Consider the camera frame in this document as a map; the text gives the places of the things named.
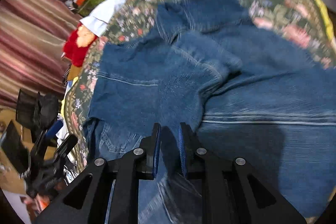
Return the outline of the red plush toy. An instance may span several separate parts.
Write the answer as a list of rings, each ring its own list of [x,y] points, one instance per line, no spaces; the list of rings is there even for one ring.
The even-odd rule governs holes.
[[[70,60],[72,65],[81,67],[87,51],[96,39],[97,36],[80,22],[63,46],[63,57]]]

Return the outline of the white light blue shirt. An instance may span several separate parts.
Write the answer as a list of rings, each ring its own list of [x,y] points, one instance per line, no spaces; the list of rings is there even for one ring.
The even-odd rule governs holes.
[[[100,37],[105,32],[111,18],[125,2],[126,0],[104,0],[88,16],[80,19],[80,23]]]

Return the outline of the striped red gold curtain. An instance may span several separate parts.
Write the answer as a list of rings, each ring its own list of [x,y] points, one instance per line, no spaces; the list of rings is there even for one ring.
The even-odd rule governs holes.
[[[1,0],[1,105],[20,89],[64,96],[63,45],[79,17],[61,0]]]

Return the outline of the brown cardboard box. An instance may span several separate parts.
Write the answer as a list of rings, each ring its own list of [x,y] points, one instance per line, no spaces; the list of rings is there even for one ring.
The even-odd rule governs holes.
[[[78,77],[81,73],[81,70],[82,67],[77,67],[72,64],[68,72],[67,81],[72,81],[74,78]]]

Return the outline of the blue denim jacket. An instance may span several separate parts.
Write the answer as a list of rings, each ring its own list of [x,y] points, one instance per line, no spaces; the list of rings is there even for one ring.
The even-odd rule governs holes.
[[[149,33],[106,43],[83,130],[89,157],[117,159],[161,125],[157,178],[139,223],[199,223],[201,191],[182,177],[179,128],[219,157],[243,157],[304,217],[335,187],[335,69],[257,28],[238,0],[180,0]]]

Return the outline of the floral bedspread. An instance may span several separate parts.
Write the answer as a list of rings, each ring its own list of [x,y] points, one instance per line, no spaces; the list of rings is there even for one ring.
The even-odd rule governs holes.
[[[87,163],[83,123],[97,81],[100,58],[106,43],[120,44],[144,36],[154,25],[157,6],[175,0],[126,0],[109,21],[102,38],[95,40],[85,57],[79,79],[66,95],[64,116],[68,131],[78,137],[73,149],[75,167],[81,172]],[[309,50],[325,68],[335,67],[335,42],[325,33],[320,10],[313,0],[239,0],[258,27],[266,28]]]

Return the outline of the yellow blanket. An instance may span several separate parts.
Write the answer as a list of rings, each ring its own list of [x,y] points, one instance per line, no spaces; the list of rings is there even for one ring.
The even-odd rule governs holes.
[[[327,10],[327,6],[322,0],[313,0],[317,7],[320,10],[320,14],[322,17],[322,20],[325,25],[325,33],[327,35],[327,38],[333,43],[335,42],[335,36],[334,36],[334,26],[333,23],[329,17],[329,13]]]

